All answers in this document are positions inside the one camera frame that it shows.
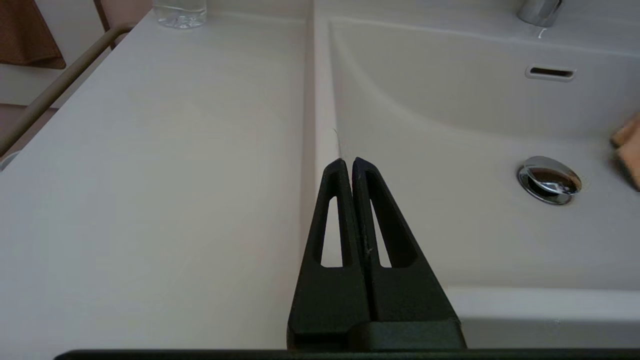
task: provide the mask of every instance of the clear water bottle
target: clear water bottle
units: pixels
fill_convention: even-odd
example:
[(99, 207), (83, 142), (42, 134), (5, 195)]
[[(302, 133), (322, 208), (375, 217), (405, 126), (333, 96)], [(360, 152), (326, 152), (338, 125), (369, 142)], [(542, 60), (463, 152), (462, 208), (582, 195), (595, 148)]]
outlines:
[(154, 11), (169, 28), (197, 28), (207, 20), (207, 0), (154, 0)]

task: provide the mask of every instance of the chrome drain stopper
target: chrome drain stopper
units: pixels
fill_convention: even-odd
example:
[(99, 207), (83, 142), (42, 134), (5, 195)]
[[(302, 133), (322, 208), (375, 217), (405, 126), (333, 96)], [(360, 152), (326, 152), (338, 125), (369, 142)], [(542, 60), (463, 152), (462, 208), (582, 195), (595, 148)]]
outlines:
[(528, 193), (547, 204), (564, 205), (582, 189), (573, 170), (546, 156), (527, 159), (518, 171), (518, 180)]

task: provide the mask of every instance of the white countertop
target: white countertop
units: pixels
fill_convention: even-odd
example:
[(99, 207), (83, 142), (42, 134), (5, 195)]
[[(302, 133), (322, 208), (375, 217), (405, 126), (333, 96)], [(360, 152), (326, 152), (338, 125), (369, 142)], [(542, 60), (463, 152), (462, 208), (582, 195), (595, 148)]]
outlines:
[(0, 358), (285, 348), (305, 25), (147, 15), (0, 174)]

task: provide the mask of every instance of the white sink basin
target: white sink basin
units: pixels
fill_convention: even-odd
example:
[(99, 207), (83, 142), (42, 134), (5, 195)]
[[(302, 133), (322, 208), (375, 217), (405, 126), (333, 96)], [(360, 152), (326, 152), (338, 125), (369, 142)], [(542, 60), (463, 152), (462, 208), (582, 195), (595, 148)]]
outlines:
[[(316, 177), (339, 156), (379, 168), (472, 347), (640, 344), (640, 198), (608, 143), (640, 110), (638, 48), (545, 41), (510, 12), (460, 15), (474, 30), (417, 24), (423, 8), (384, 17), (337, 3), (314, 8)], [(442, 23), (435, 12), (424, 18)], [(501, 16), (522, 31), (485, 29)], [(572, 78), (528, 78), (532, 66)], [(520, 186), (535, 155), (580, 176), (574, 201), (552, 206)], [(328, 224), (329, 263), (336, 234)]]

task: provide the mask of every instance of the chrome faucet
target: chrome faucet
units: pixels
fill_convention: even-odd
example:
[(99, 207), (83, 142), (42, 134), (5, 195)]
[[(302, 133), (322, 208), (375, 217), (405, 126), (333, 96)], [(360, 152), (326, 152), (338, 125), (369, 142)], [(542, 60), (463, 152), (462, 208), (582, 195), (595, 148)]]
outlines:
[(556, 21), (563, 4), (563, 0), (525, 0), (518, 17), (529, 24), (548, 28)]

